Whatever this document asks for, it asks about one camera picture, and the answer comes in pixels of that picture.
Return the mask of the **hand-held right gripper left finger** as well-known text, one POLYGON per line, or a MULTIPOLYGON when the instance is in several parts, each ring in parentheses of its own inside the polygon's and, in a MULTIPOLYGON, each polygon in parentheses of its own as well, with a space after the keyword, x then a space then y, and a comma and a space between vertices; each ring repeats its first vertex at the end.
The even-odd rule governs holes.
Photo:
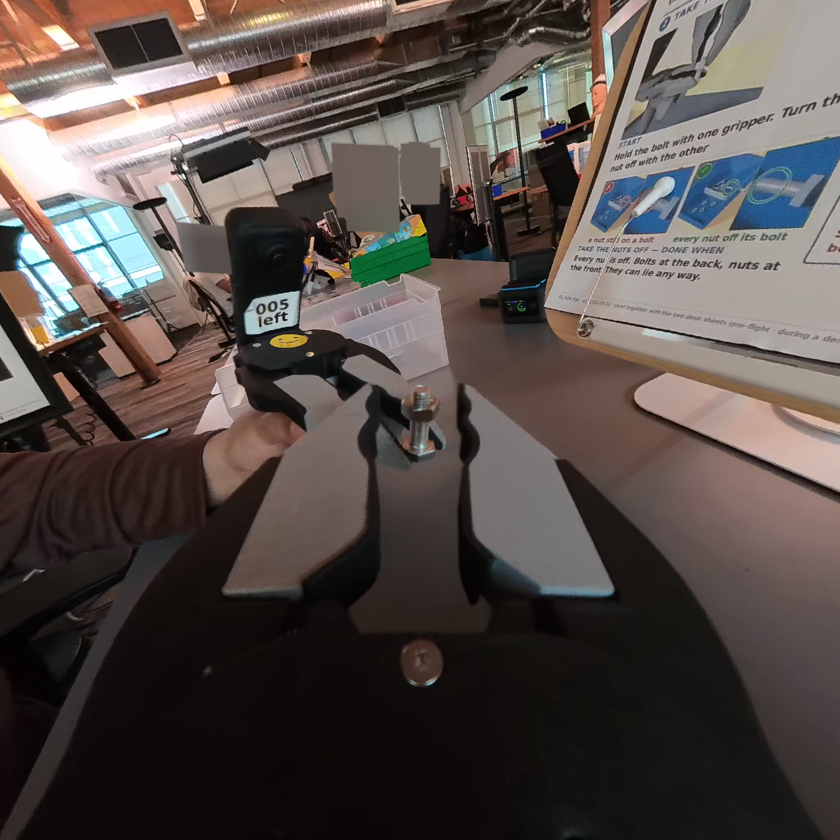
POLYGON ((381 566, 382 388, 365 385, 281 458, 224 584, 228 600, 337 602, 381 566))

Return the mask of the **instruction sheet on stand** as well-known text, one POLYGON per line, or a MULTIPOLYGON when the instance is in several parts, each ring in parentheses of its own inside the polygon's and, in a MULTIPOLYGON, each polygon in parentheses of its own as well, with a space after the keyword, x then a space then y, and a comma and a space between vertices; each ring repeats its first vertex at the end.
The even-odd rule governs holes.
MULTIPOLYGON (((651 6, 652 2, 630 35, 614 78, 625 78, 651 6)), ((603 118, 613 120, 619 98, 613 79, 599 127, 603 118)), ((603 149, 604 141, 595 138, 597 130, 549 278, 545 306, 552 331, 583 349, 661 371, 634 394, 636 405, 646 412, 838 491, 838 362, 592 319, 547 306, 581 219, 585 189, 592 183, 591 155, 603 149)))

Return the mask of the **steel bolt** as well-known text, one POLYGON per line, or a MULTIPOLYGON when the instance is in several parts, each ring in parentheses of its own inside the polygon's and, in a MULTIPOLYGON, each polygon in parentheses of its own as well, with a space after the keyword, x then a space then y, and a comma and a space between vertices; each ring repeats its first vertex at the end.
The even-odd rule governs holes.
MULTIPOLYGON (((416 385, 413 388, 412 393, 406 395, 403 399, 405 398, 413 400, 413 402, 418 406, 428 404, 432 399, 437 400, 437 398, 432 394, 431 388, 426 385, 416 385)), ((423 460, 433 457, 437 451, 437 445, 432 439, 433 422, 409 423, 407 421, 407 431, 402 436, 402 448, 403 451, 414 460, 423 460)))

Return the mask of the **person's left hand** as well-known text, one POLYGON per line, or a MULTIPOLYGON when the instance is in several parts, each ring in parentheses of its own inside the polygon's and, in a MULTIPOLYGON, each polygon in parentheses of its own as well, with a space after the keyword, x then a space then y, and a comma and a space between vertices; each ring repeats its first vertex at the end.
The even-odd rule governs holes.
POLYGON ((267 460, 283 456, 305 435, 282 413, 250 409, 210 437, 202 454, 208 508, 218 508, 267 460))

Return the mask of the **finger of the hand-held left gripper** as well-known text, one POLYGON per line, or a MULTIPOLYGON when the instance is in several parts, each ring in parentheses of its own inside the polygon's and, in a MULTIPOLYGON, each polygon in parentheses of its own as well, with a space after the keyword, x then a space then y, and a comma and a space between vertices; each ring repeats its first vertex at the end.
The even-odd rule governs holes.
POLYGON ((358 432, 360 415, 348 396, 331 381, 314 374, 291 374, 275 380, 278 413, 306 432, 320 426, 358 432))
POLYGON ((403 430, 403 377, 380 351, 350 341, 344 349, 336 374, 336 392, 348 401, 365 385, 379 387, 381 424, 389 430, 403 430))

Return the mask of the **person's left forearm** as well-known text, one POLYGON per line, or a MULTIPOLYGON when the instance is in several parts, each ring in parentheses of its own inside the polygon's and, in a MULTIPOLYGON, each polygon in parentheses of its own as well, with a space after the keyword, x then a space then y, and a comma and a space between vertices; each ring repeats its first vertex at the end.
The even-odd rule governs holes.
POLYGON ((202 527, 213 433, 1 457, 1 569, 47 569, 93 550, 202 527))

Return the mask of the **green plastic bin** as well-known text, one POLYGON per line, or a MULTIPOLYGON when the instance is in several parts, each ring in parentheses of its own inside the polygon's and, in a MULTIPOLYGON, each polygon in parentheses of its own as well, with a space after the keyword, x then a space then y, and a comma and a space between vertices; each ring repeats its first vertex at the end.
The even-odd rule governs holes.
POLYGON ((350 260, 352 280, 367 287, 431 264, 427 236, 413 236, 358 254, 350 260))

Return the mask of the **framed grey pin board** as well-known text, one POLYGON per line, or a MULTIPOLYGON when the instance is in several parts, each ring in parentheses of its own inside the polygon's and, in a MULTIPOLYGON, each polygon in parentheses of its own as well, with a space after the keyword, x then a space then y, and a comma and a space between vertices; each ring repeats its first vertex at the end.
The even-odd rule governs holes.
POLYGON ((624 47, 637 22, 644 17, 649 1, 625 1, 602 27, 602 46, 605 64, 605 82, 613 84, 615 70, 624 47))

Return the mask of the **colourful cardboard box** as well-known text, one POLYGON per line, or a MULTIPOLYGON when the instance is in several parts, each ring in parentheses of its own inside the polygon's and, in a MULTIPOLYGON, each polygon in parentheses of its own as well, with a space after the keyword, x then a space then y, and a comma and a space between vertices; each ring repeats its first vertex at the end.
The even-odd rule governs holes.
POLYGON ((409 239, 426 235, 427 229, 422 217, 419 214, 413 214, 404 218, 400 227, 395 232, 383 234, 363 244, 357 250, 356 256, 366 255, 390 245, 400 244, 409 239))

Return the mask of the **printed instruction sheet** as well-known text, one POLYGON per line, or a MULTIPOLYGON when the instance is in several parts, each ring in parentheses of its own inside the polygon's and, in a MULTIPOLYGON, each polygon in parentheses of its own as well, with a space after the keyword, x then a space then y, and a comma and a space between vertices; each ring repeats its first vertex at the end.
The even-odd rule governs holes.
POLYGON ((652 2, 547 306, 838 362, 839 2, 652 2))

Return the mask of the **wooden support post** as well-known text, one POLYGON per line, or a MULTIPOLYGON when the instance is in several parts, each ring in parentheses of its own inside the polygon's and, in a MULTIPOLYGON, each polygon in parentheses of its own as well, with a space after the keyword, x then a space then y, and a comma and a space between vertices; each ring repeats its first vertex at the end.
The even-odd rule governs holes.
MULTIPOLYGON (((38 243, 44 248, 51 261, 56 264, 71 286, 88 289, 90 294, 87 295, 87 298, 90 301, 96 298, 98 302, 105 303, 104 296, 89 277, 78 258, 61 239, 43 209, 23 187, 4 160, 1 160, 1 194, 14 214, 21 220, 27 231, 38 240, 38 243)), ((132 367, 144 383, 147 385, 158 383, 161 379, 159 368, 118 314, 111 311, 109 307, 105 307, 101 320, 108 334, 131 362, 132 367)))

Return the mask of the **black floor lamp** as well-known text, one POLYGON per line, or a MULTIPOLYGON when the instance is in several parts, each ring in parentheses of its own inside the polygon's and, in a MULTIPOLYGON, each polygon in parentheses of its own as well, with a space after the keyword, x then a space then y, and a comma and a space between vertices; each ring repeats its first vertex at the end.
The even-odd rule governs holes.
POLYGON ((519 99, 527 93, 528 89, 529 86, 526 83, 522 83, 522 80, 518 80, 517 83, 509 87, 507 90, 504 90, 498 96, 499 103, 509 103, 510 108, 512 109, 513 129, 518 153, 518 166, 520 176, 519 194, 521 196, 521 209, 524 221, 524 227, 518 231, 518 236, 521 238, 538 235, 541 232, 540 226, 537 224, 533 224, 531 219, 526 158, 522 148, 522 133, 519 117, 519 99))
POLYGON ((156 248, 163 254, 168 255, 183 273, 181 248, 175 237, 173 226, 166 221, 165 205, 166 198, 164 196, 153 196, 135 203, 133 210, 150 222, 151 237, 156 248))

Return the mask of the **clear plastic bin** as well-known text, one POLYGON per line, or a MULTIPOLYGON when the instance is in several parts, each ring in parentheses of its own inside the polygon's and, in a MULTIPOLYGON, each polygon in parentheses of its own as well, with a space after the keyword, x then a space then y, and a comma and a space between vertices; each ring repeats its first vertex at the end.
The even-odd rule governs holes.
POLYGON ((448 366, 439 286, 403 274, 301 310, 303 329, 326 329, 382 352, 407 381, 448 366))

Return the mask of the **black studio light panel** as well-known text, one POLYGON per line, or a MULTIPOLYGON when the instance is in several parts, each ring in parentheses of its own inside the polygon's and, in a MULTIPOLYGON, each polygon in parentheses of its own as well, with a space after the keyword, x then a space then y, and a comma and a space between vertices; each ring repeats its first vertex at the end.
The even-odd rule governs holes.
POLYGON ((251 136, 247 129, 223 133, 182 147, 186 168, 203 184, 231 175, 255 161, 266 161, 270 150, 251 136))

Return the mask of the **black office chair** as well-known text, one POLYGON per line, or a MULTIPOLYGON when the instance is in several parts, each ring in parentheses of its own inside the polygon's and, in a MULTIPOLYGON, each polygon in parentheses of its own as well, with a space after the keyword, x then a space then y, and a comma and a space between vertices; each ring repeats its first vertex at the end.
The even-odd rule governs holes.
POLYGON ((547 187, 551 206, 551 244, 556 247, 566 225, 580 176, 563 141, 535 151, 535 161, 547 187))

